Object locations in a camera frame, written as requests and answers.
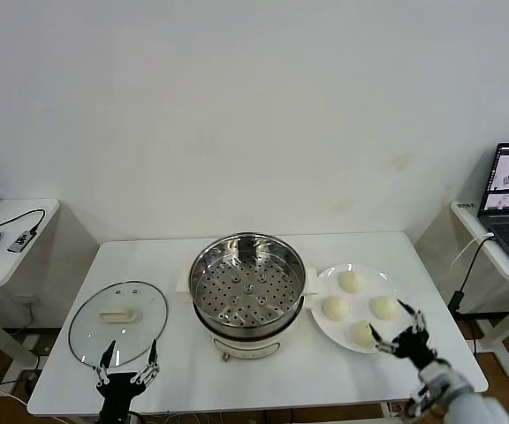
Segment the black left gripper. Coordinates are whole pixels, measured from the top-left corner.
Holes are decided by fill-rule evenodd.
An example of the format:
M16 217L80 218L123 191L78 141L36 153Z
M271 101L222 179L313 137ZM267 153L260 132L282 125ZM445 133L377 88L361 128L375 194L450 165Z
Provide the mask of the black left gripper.
M148 362L138 373L115 373L108 376L116 341L112 340L103 352L94 371L97 377L97 391L103 397L103 405L97 423L126 423L132 400L145 391L145 383L152 383L160 372L157 341L150 346Z

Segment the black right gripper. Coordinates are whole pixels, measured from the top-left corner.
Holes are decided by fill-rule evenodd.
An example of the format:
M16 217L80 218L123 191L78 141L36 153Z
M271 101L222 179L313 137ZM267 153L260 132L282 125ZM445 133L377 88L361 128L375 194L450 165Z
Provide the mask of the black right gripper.
M411 316L411 325L397 335L393 342L389 342L384 340L370 323L368 327L375 339L375 347L379 352L394 353L397 358L410 359L417 369L424 369L436 358L436 352L427 345L429 333L425 316L421 310L414 309L400 299L398 303Z

